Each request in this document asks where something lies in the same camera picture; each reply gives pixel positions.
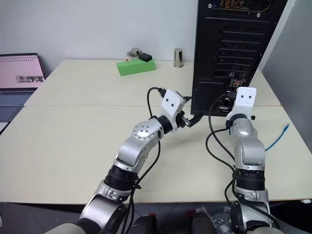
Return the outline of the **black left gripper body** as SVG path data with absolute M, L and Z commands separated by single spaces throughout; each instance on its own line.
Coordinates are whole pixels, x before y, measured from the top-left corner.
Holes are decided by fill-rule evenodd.
M 175 92 L 177 97 L 177 105 L 176 105 L 176 129 L 184 128 L 187 125 L 187 119 L 184 117 L 185 113 L 183 111 L 183 107 L 185 103 L 183 102 L 183 97 L 178 91 Z

